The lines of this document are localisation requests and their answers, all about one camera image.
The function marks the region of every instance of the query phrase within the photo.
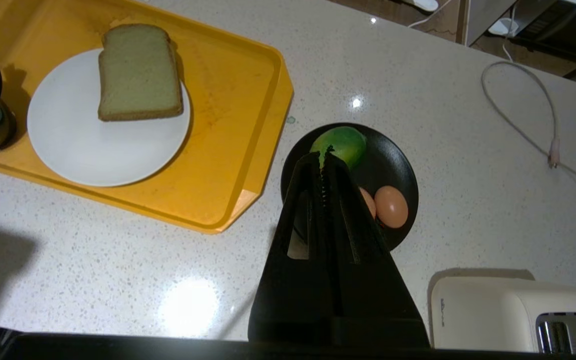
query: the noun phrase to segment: bread crust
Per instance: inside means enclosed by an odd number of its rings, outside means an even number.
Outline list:
[[[124,24],[124,25],[119,25],[117,27],[113,27],[112,29],[108,30],[105,34],[103,34],[103,37],[101,39],[102,45],[105,47],[106,41],[107,41],[106,37],[108,36],[108,34],[110,34],[110,32],[117,30],[117,29],[120,29],[120,28],[129,28],[129,27],[155,28],[157,30],[160,30],[163,33],[163,35],[165,35],[166,42],[167,42],[168,59],[171,62],[171,64],[173,65],[172,68],[174,71],[174,78],[177,79],[177,81],[179,81],[179,74],[177,71],[177,60],[175,58],[175,51],[173,50],[169,34],[166,32],[166,30],[162,29],[161,27],[158,27],[155,25],[149,25],[147,23],[128,23],[128,24]],[[101,53],[99,54],[99,57],[98,57],[99,78],[100,78],[100,84],[101,84],[101,97],[100,97],[99,107],[97,109],[97,116],[98,116],[99,120],[101,120],[101,121],[135,121],[135,120],[161,119],[161,118],[167,118],[167,117],[175,117],[175,116],[179,116],[180,114],[182,114],[182,112],[184,111],[184,104],[183,104],[183,100],[181,98],[181,84],[174,87],[175,92],[176,92],[176,98],[178,99],[178,103],[176,105],[168,108],[168,109],[161,109],[161,110],[156,110],[156,111],[140,111],[140,112],[126,111],[126,112],[117,112],[114,114],[103,114],[101,111],[101,103],[102,103],[102,100],[104,98],[104,93],[106,91],[106,84],[107,84],[106,76],[104,73],[104,67],[103,67],[103,59],[105,57],[105,53],[106,53],[106,51],[102,50]]]

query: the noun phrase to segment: toaster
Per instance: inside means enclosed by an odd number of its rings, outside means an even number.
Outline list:
[[[430,295],[437,349],[576,354],[576,287],[519,278],[441,278]]]

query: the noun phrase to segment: countertop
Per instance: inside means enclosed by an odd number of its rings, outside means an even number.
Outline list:
[[[448,269],[576,285],[576,178],[549,169],[487,103],[480,75],[497,57],[324,0],[150,4],[282,52],[294,121],[265,191],[231,228],[204,235],[0,174],[0,326],[247,339],[282,164],[301,136],[340,121],[393,139],[416,173],[416,222],[391,255],[426,324],[430,280]],[[559,113],[562,161],[576,168],[576,82],[537,73]],[[552,122],[537,85],[511,68],[489,81],[546,148]]]

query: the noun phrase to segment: brown egg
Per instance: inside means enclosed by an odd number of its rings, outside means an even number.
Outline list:
[[[364,189],[363,187],[359,187],[359,191],[361,192],[361,196],[363,196],[363,200],[366,202],[366,205],[368,205],[370,215],[372,215],[372,218],[374,219],[375,215],[377,215],[377,205],[375,205],[373,197],[370,196],[370,193],[366,191],[366,189]]]
[[[374,194],[377,217],[389,228],[397,229],[406,224],[408,204],[402,192],[392,186],[383,186]]]

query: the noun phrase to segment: toaster slot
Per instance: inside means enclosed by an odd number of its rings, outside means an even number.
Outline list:
[[[541,349],[546,354],[570,354],[568,327],[560,321],[544,321],[537,327]]]

